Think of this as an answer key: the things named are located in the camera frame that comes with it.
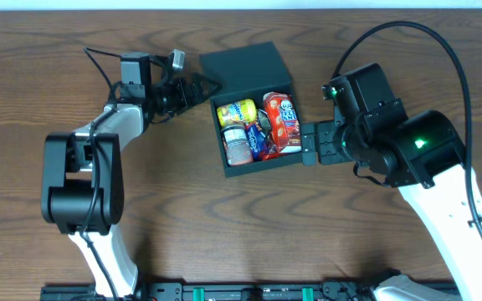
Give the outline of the small black candy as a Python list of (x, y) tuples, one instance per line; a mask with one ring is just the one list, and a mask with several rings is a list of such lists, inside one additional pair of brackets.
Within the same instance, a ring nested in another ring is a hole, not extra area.
[(262, 109), (258, 110), (258, 121), (264, 134), (268, 135), (272, 131), (272, 125), (270, 124), (267, 113)]

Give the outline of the red candy bag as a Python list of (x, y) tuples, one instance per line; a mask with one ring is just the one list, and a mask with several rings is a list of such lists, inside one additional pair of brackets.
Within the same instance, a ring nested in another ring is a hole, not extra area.
[(267, 161), (277, 158), (279, 156), (279, 152), (278, 147), (272, 137), (272, 131), (268, 135), (265, 135), (262, 129), (261, 132), (264, 135), (264, 148), (259, 153), (259, 159), (262, 161)]

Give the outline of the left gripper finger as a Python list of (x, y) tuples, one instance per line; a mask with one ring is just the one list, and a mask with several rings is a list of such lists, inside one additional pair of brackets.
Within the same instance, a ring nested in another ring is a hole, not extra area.
[(192, 83), (192, 104), (200, 105), (217, 94), (221, 88), (221, 84), (205, 85)]
[(220, 82), (215, 79), (210, 79), (209, 77), (200, 73), (192, 73), (192, 83), (201, 89), (221, 89)]

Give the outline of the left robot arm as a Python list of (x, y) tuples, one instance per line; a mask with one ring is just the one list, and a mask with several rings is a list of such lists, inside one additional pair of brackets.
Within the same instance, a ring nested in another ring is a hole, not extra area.
[(110, 86), (103, 112), (89, 124), (52, 133), (44, 143), (41, 212), (79, 248), (95, 284), (63, 300), (145, 300), (147, 286), (127, 252), (119, 222), (125, 193), (121, 152), (152, 124), (155, 114), (172, 118), (210, 99), (222, 85), (202, 74), (192, 82), (166, 72)]

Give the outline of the yellow snack cup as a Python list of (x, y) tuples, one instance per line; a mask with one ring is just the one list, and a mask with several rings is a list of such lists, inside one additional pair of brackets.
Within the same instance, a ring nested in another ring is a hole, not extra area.
[(217, 116), (222, 127), (233, 123), (250, 123), (257, 120), (258, 109), (252, 99), (243, 99), (219, 106)]

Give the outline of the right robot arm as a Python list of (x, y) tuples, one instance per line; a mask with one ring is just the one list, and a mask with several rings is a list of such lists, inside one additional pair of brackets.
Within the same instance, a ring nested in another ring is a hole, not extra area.
[(482, 300), (482, 196), (468, 151), (436, 110), (410, 118), (401, 100), (300, 127), (303, 162), (353, 163), (399, 190), (440, 251), (463, 300)]

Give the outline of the blue Eclipse mints box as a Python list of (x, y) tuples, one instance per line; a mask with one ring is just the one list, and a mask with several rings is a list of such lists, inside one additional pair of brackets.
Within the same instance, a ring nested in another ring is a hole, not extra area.
[(267, 136), (257, 122), (249, 123), (245, 126), (245, 133), (249, 142), (252, 157), (255, 161), (263, 160), (267, 153)]

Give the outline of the Hello Panda biscuit box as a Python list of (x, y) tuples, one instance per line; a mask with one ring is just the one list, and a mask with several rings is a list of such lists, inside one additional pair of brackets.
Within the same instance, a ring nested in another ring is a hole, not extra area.
[(271, 124), (271, 135), (278, 152), (281, 155), (300, 152), (300, 122), (291, 96), (278, 92), (265, 94), (264, 110)]

